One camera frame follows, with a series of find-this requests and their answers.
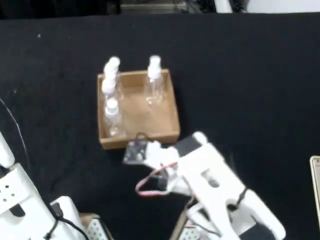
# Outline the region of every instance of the wooden tray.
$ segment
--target wooden tray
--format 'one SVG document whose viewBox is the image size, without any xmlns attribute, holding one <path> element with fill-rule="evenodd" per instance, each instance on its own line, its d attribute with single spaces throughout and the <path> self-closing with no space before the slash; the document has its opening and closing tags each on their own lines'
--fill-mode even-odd
<svg viewBox="0 0 320 240">
<path fill-rule="evenodd" d="M 104 129 L 104 109 L 101 99 L 103 74 L 97 77 L 99 141 L 104 149 L 125 148 L 137 133 L 145 133 L 151 140 L 175 143 L 180 135 L 180 124 L 174 88 L 168 69 L 162 70 L 165 82 L 164 98 L 160 106 L 149 106 L 144 95 L 147 71 L 130 71 L 120 74 L 124 100 L 119 102 L 123 112 L 127 137 L 108 138 Z"/>
</svg>

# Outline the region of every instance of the table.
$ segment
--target table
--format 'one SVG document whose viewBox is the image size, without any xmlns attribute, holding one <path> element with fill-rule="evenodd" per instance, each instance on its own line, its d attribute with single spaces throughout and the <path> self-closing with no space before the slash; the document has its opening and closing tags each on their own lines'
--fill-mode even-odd
<svg viewBox="0 0 320 240">
<path fill-rule="evenodd" d="M 280 219 L 288 240 L 319 239 L 309 158 L 320 152 L 320 14 L 145 15 L 0 21 L 0 96 L 20 123 L 46 201 L 70 196 L 116 240 L 168 239 L 187 198 L 140 198 L 149 169 L 98 141 L 96 76 L 159 54 L 181 137 L 203 131 Z M 27 168 L 14 123 L 0 130 Z"/>
</svg>

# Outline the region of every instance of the robotic claw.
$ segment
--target robotic claw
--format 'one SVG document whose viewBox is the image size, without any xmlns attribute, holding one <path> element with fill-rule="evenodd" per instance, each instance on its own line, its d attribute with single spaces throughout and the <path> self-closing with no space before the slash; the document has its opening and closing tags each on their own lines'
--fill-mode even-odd
<svg viewBox="0 0 320 240">
<path fill-rule="evenodd" d="M 1 132 L 0 233 L 3 240 L 113 240 L 99 216 L 80 217 L 70 197 L 47 206 Z"/>
<path fill-rule="evenodd" d="M 191 196 L 185 206 L 188 221 L 184 229 L 191 228 L 188 226 L 191 223 L 199 233 L 198 239 L 283 240 L 286 236 L 280 221 L 257 194 L 238 179 L 201 132 L 169 148 L 137 137 L 129 142 L 123 162 L 155 169 L 137 184 L 135 190 L 139 195 L 178 193 Z M 162 191 L 141 191 L 153 177 L 157 177 Z M 194 199 L 197 203 L 191 206 Z"/>
</svg>

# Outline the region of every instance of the clear plastic bottle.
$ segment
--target clear plastic bottle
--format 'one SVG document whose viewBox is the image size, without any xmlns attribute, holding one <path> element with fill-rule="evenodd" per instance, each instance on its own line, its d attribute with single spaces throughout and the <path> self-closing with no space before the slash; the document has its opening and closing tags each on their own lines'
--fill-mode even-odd
<svg viewBox="0 0 320 240">
<path fill-rule="evenodd" d="M 150 57 L 148 73 L 144 82 L 144 94 L 149 105 L 160 105 L 164 97 L 165 82 L 161 73 L 161 58 Z"/>
<path fill-rule="evenodd" d="M 118 101 L 113 97 L 106 101 L 103 120 L 105 133 L 109 138 L 120 138 L 127 135 Z"/>
<path fill-rule="evenodd" d="M 102 103 L 104 107 L 106 107 L 107 100 L 110 98 L 117 99 L 117 91 L 116 91 L 116 79 L 117 76 L 114 72 L 110 72 L 106 74 L 104 80 L 102 81 L 101 91 L 102 91 Z"/>
<path fill-rule="evenodd" d="M 124 99 L 125 95 L 124 95 L 124 87 L 120 77 L 119 66 L 120 66 L 120 59 L 117 56 L 112 56 L 104 66 L 103 72 L 104 72 L 104 76 L 108 76 L 109 74 L 116 75 L 116 86 L 115 86 L 116 99 L 118 101 L 121 101 Z"/>
</svg>

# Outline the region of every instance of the red wire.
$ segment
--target red wire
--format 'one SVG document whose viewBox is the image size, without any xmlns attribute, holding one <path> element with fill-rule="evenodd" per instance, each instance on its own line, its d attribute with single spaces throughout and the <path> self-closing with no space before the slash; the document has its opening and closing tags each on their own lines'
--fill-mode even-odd
<svg viewBox="0 0 320 240">
<path fill-rule="evenodd" d="M 140 180 L 137 185 L 135 186 L 135 191 L 137 194 L 139 194 L 142 197 L 154 197 L 154 196 L 164 196 L 167 195 L 168 192 L 167 191 L 154 191 L 154 193 L 152 193 L 152 191 L 140 191 L 140 189 L 154 176 L 157 175 L 158 173 L 160 173 L 162 170 L 172 167 L 174 165 L 176 165 L 178 162 L 172 162 L 168 165 L 162 166 L 160 169 L 155 169 L 153 170 L 148 176 L 146 176 L 144 179 Z"/>
</svg>

